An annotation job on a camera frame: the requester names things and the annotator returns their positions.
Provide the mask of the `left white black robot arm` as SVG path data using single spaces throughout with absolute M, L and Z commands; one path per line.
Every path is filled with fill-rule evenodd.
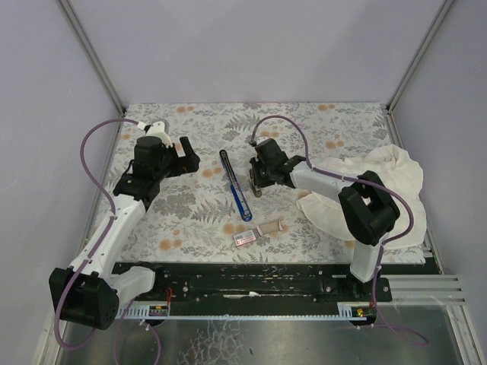
M 161 182 L 198 170 L 200 159 L 189 139 L 180 138 L 180 144 L 183 156 L 157 136 L 137 140 L 98 230 L 69 267 L 55 268 L 49 277 L 57 321 L 104 330 L 121 306 L 153 289 L 154 270 L 135 266 L 115 275 L 113 269 L 129 234 L 160 193 Z

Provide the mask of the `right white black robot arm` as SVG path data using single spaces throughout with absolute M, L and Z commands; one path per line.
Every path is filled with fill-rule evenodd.
M 305 189 L 337 202 L 356 241 L 350 272 L 362 283 L 371 281 L 378 266 L 380 245 L 400 216 L 379 176 L 372 171 L 357 177 L 318 173 L 304 157 L 288 157 L 272 138 L 251 145 L 256 152 L 250 160 L 254 194 L 268 186 L 281 185 Z

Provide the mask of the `blue stapler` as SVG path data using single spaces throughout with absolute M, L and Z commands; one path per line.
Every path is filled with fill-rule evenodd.
M 234 200 L 237 204 L 238 211 L 240 213 L 240 217 L 243 221 L 249 222 L 252 220 L 253 215 L 250 210 L 250 206 L 247 203 L 247 200 L 245 199 L 245 196 L 243 194 L 243 191 L 240 187 L 239 182 L 237 181 L 237 177 L 235 175 L 235 172 L 231 166 L 231 162 L 228 157 L 228 153 L 226 150 L 220 150 L 219 151 L 219 156 L 221 158 L 222 165 L 224 167 L 224 170 L 227 174 L 229 183 L 230 183 L 230 189 L 232 192 L 232 195 L 234 197 Z

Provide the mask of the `red white staple box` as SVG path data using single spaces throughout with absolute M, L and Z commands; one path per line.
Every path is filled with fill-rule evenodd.
M 244 246 L 257 240 L 257 235 L 254 230 L 246 230 L 244 232 L 233 235 L 233 241 L 236 247 Z

